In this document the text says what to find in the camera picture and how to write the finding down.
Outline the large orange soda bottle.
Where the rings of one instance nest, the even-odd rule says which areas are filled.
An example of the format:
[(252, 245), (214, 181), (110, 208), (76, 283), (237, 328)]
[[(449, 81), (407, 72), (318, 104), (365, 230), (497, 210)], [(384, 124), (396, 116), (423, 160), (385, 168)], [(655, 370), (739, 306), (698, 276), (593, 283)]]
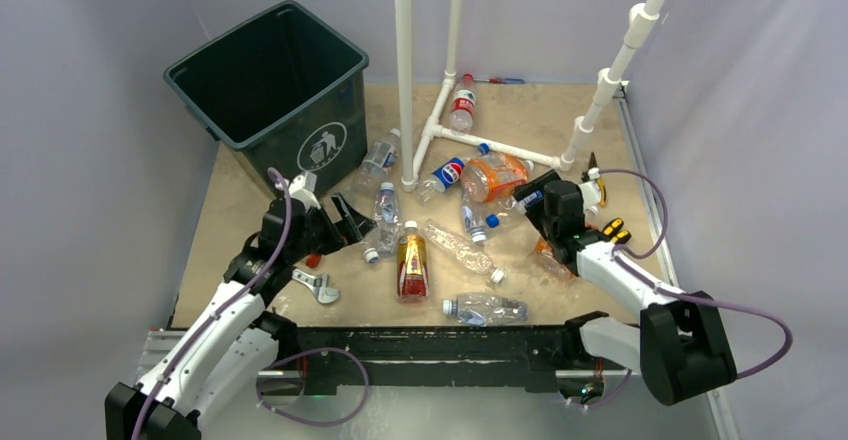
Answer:
[(491, 152), (469, 161), (461, 183), (472, 200), (490, 203), (510, 196), (526, 184), (534, 167), (531, 160)]

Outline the blue cap clear bottle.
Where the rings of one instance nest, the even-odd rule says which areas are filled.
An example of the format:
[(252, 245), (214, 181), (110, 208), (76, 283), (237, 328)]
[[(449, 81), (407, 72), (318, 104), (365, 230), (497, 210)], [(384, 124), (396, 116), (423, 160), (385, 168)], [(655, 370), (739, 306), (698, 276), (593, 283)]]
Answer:
[(521, 200), (506, 197), (489, 204), (489, 213), (484, 217), (484, 225), (490, 229), (506, 228), (526, 218), (528, 209), (541, 201), (543, 194), (536, 191)]

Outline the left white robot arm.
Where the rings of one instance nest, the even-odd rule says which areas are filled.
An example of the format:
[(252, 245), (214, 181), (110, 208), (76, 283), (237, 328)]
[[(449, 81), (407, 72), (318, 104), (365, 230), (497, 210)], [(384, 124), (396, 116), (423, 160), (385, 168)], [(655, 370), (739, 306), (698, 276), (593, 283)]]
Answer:
[(269, 311), (297, 263), (352, 246), (374, 220), (340, 194), (339, 221), (298, 194), (272, 201), (261, 228), (232, 259), (213, 299), (177, 344), (141, 379), (117, 383), (104, 402), (109, 439), (199, 439), (203, 427), (267, 367), (284, 369), (309, 356), (297, 325)]

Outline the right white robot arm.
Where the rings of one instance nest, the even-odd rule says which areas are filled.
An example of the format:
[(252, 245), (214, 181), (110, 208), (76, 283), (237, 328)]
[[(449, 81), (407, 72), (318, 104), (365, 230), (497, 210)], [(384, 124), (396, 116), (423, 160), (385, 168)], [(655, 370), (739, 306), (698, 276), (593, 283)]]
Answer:
[(516, 188), (515, 209), (548, 244), (553, 259), (633, 312), (624, 324), (604, 314), (570, 322), (561, 341), (576, 367), (609, 359), (642, 377), (653, 397), (674, 405), (733, 383), (738, 370), (716, 302), (689, 294), (637, 265), (624, 253), (630, 239), (621, 219), (600, 229), (586, 221), (606, 199), (591, 169), (576, 184), (550, 171)]

